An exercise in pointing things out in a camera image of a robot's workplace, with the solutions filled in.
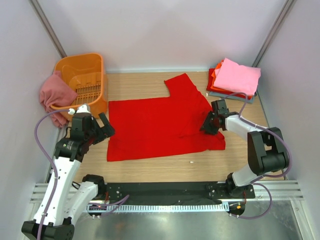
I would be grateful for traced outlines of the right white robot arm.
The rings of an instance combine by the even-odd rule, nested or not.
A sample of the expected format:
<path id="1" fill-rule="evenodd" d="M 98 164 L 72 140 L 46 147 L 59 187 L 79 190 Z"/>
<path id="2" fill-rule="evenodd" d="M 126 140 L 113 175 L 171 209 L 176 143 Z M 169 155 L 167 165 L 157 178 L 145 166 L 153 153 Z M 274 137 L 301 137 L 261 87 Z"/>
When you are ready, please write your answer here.
<path id="1" fill-rule="evenodd" d="M 219 130 L 229 131 L 247 141 L 247 165 L 227 176 L 225 192 L 228 196 L 240 198 L 254 182 L 269 173 L 290 170 L 291 152 L 279 128 L 262 127 L 238 112 L 229 111 L 224 99 L 211 102 L 211 106 L 201 131 L 214 136 Z"/>

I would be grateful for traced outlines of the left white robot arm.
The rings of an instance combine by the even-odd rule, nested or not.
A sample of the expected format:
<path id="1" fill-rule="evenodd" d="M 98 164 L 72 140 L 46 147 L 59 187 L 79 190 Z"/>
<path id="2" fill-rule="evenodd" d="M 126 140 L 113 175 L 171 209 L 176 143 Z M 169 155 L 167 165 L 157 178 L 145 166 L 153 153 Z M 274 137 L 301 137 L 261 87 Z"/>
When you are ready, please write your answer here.
<path id="1" fill-rule="evenodd" d="M 33 220 L 25 221 L 21 232 L 30 240 L 71 240 L 75 225 L 95 197 L 105 194 L 102 176 L 88 174 L 78 190 L 69 198 L 73 179 L 91 145 L 98 144 L 115 134 L 105 113 L 100 113 L 103 126 L 89 112 L 77 111 L 71 127 L 55 146 L 51 160 L 53 176 Z"/>

